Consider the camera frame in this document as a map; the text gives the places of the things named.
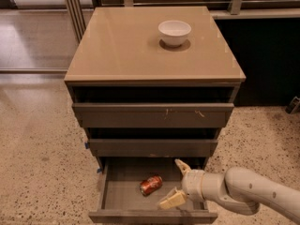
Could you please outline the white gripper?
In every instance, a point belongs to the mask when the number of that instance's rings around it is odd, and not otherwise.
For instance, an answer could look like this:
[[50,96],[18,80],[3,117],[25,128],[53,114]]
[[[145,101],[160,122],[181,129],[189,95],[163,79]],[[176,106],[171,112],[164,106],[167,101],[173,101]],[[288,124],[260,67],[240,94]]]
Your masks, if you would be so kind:
[[175,160],[176,166],[179,168],[182,179],[182,189],[174,187],[164,198],[162,198],[157,207],[167,210],[184,204],[187,199],[194,202],[202,203],[204,201],[202,193],[202,181],[204,176],[203,170],[191,170],[190,167],[181,159]]

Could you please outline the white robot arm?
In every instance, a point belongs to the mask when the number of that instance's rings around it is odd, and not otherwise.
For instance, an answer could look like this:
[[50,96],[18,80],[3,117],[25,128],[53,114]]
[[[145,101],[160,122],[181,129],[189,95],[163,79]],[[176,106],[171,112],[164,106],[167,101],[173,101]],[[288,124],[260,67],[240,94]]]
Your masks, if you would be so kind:
[[300,191],[261,176],[249,169],[232,167],[225,173],[191,169],[175,161],[183,175],[181,188],[174,187],[158,202],[159,209],[170,209],[191,200],[210,201],[231,212],[254,215],[263,204],[285,218],[300,224]]

